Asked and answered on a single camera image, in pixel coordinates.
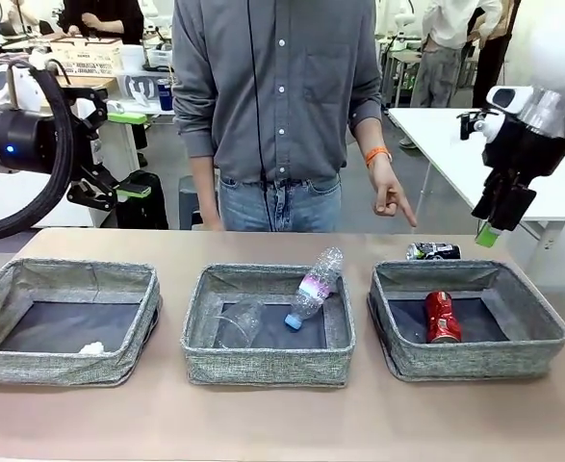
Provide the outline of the person's right hand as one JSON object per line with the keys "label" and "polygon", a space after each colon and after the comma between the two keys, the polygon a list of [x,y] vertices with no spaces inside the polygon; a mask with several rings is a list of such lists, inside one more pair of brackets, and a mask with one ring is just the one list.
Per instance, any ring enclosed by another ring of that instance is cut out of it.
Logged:
{"label": "person's right hand", "polygon": [[203,221],[203,227],[208,231],[223,231],[224,225],[220,218],[217,207],[205,208],[202,207],[200,215]]}

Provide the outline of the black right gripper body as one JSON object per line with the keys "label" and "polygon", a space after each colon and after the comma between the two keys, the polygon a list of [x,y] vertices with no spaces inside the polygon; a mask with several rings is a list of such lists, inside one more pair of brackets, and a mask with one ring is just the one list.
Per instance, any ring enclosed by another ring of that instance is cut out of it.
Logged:
{"label": "black right gripper body", "polygon": [[565,139],[536,133],[521,122],[506,121],[492,141],[485,144],[483,164],[499,175],[532,181],[553,174],[565,157]]}

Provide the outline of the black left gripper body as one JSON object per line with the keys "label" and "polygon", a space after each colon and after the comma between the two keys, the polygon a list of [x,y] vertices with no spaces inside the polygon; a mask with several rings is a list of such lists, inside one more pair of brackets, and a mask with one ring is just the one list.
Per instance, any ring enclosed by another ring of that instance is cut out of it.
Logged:
{"label": "black left gripper body", "polygon": [[0,173],[50,174],[59,139],[53,115],[0,109]]}

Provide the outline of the person's left hand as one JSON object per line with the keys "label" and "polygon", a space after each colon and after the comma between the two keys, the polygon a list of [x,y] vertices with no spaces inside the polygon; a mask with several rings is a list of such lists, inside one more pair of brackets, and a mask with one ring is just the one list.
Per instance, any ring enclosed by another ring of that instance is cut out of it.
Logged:
{"label": "person's left hand", "polygon": [[411,227],[417,226],[414,211],[386,154],[378,154],[369,165],[372,186],[376,193],[374,212],[381,217],[394,217],[401,212]]}

